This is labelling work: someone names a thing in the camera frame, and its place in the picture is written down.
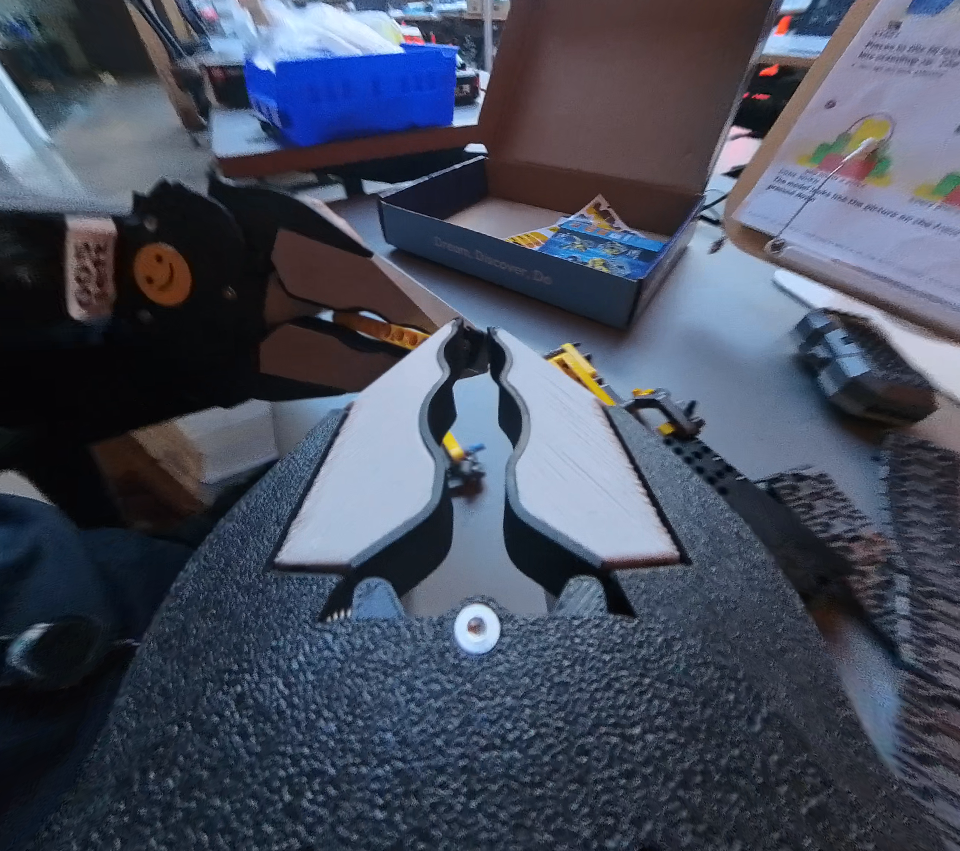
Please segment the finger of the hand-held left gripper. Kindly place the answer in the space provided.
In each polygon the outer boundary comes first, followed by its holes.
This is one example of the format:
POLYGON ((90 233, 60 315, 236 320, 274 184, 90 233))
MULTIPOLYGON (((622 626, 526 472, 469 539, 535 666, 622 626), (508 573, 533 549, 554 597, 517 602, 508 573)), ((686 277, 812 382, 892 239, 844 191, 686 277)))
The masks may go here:
POLYGON ((334 312, 364 312, 393 325, 433 333, 445 325, 445 302, 390 260, 313 239, 278 239, 271 263, 289 298, 334 312))
POLYGON ((287 402, 358 393, 408 354, 326 322, 288 322, 258 345, 255 399, 287 402))

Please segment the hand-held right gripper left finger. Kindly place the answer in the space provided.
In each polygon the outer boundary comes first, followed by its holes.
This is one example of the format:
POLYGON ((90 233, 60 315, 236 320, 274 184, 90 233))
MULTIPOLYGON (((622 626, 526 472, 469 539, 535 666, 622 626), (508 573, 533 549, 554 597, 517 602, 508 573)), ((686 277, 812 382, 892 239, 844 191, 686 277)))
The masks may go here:
POLYGON ((428 576, 450 552, 443 437, 464 370, 454 319, 349 405, 273 566, 340 576, 428 576))

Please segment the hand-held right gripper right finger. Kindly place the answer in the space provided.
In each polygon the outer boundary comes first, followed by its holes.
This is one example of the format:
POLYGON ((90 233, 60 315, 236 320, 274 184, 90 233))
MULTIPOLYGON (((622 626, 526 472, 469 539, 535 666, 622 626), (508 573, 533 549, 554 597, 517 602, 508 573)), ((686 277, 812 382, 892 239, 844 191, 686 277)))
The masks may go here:
POLYGON ((682 552, 617 435, 609 405, 510 332, 487 332, 510 441, 504 541, 528 578, 606 578, 682 552))

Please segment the yellow long perforated beam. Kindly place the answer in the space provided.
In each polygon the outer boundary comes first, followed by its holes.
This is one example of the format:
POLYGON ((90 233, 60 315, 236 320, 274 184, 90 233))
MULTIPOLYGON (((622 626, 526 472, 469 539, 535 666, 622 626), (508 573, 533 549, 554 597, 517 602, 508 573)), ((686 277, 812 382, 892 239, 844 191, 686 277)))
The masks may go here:
POLYGON ((376 341, 404 351, 412 351, 430 338, 430 333, 397 325, 382 317, 354 310, 332 310, 332 323, 367 341, 376 341))

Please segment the small grey yellow brick assembly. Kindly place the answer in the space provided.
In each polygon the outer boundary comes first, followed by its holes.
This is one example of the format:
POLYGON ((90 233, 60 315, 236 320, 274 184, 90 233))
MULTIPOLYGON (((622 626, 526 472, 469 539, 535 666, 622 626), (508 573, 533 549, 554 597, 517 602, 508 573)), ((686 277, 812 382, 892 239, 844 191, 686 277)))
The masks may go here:
POLYGON ((482 490, 486 471, 480 456, 486 451, 482 442, 465 445, 452 431, 447 432, 441 447, 446 455, 446 487, 452 496, 474 497, 482 490))

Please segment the yellow grey brick arm assembly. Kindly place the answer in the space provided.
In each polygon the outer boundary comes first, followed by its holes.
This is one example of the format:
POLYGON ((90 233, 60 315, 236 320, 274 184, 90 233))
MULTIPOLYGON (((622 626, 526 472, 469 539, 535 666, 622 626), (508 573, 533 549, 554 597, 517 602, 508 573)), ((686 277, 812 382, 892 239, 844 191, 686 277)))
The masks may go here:
POLYGON ((663 388, 635 388, 630 397, 622 398, 594 367, 592 356, 581 351, 578 342, 564 343, 543 357, 602 405, 630 413, 662 436, 678 440, 700 437, 705 422, 697 411, 697 401, 677 401, 663 388))

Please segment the black perforated battery box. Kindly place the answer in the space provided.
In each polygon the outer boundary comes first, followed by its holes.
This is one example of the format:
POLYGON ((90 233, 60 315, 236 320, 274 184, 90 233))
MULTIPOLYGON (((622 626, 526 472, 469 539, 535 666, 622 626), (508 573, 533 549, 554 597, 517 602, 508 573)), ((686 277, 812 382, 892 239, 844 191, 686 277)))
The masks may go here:
POLYGON ((663 445, 744 522, 805 601, 848 584, 854 571, 851 562, 774 495, 750 481, 700 439, 660 437, 663 445))

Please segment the small black pin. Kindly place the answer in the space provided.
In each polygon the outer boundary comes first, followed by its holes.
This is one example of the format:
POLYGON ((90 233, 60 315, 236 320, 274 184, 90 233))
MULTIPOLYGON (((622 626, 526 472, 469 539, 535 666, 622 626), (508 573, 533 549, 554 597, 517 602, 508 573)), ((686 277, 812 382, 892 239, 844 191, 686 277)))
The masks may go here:
POLYGON ((443 349, 451 379, 482 377, 490 372, 489 337, 485 330, 461 325, 443 349))

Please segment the grey desk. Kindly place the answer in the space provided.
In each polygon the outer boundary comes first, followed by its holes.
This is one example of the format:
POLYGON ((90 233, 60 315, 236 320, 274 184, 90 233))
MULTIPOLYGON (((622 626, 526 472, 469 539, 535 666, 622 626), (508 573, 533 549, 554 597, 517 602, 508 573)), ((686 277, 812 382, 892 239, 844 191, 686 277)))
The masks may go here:
MULTIPOLYGON (((346 198, 342 186, 317 186, 300 196, 326 202, 371 249, 476 326, 504 328, 539 353, 580 342, 619 395, 661 388, 696 401, 704 443, 747 478, 826 473, 878 532, 893 537, 884 431, 827 403, 798 364, 790 335, 807 309, 775 285, 770 264, 731 246, 711 254, 717 229, 710 224, 695 226, 652 303, 619 331, 392 249, 374 195, 346 198)), ((489 376, 463 378, 454 394, 454 434, 466 445, 485 445, 486 479, 474 497, 454 499, 450 552, 402 604, 427 617, 487 596, 512 613, 543 615, 546 593, 512 564, 502 539, 501 481, 511 444, 498 425, 497 385, 489 376)))

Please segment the blue plastic crate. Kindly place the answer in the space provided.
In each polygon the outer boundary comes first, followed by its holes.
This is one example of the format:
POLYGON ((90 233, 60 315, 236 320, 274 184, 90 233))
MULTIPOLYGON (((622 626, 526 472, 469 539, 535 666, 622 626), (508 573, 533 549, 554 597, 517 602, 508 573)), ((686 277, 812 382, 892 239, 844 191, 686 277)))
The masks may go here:
POLYGON ((249 107, 286 145, 310 148, 452 124, 458 51, 403 44, 393 54, 244 65, 249 107))

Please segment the blue printed booklet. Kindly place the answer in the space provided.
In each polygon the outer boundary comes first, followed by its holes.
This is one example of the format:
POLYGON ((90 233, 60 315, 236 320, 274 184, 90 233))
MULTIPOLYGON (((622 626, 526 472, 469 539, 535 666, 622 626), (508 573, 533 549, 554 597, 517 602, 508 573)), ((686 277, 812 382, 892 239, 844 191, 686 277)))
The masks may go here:
POLYGON ((613 277, 640 281, 665 249, 665 241, 628 228, 618 219, 609 221, 581 211, 559 221, 538 251, 613 277))

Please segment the blue yellow instruction booklet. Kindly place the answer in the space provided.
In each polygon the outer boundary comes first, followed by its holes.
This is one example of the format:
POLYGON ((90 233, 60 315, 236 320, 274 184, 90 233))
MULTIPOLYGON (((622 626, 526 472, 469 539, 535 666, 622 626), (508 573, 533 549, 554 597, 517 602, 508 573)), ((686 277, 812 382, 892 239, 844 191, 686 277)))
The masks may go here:
POLYGON ((527 249, 539 249, 566 227, 602 238, 635 233, 635 230, 616 213, 612 205, 602 195, 597 195, 582 209, 569 216, 561 217, 552 225, 516 233, 504 238, 504 241, 527 249))

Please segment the grey brick motor block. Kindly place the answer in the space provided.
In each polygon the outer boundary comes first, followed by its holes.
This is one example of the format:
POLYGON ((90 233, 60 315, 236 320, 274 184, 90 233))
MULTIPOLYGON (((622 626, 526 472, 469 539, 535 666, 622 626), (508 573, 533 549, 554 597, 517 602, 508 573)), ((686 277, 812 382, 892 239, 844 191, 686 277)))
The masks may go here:
POLYGON ((815 308, 791 330, 799 363, 838 411, 887 428, 918 424, 938 410, 930 380, 870 319, 815 308))

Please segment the navy cardboard box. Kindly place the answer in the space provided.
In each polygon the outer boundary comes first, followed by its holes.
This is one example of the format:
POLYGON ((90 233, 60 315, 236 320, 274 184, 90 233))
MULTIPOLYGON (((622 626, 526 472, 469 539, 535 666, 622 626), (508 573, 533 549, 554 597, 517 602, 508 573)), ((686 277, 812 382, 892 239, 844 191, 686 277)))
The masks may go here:
POLYGON ((486 155, 380 196, 388 245, 627 329, 690 241, 781 0, 510 0, 478 131, 486 155), (604 197, 665 239, 633 278, 509 238, 604 197))

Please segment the wooden post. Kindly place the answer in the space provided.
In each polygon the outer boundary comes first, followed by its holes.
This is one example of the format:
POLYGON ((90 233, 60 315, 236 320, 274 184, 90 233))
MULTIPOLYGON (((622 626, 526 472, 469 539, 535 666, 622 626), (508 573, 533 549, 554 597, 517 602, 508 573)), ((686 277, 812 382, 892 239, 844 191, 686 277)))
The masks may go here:
POLYGON ((207 129, 196 91, 199 75, 185 68, 179 39, 162 19, 152 0, 123 0, 150 64, 183 129, 194 144, 207 129))

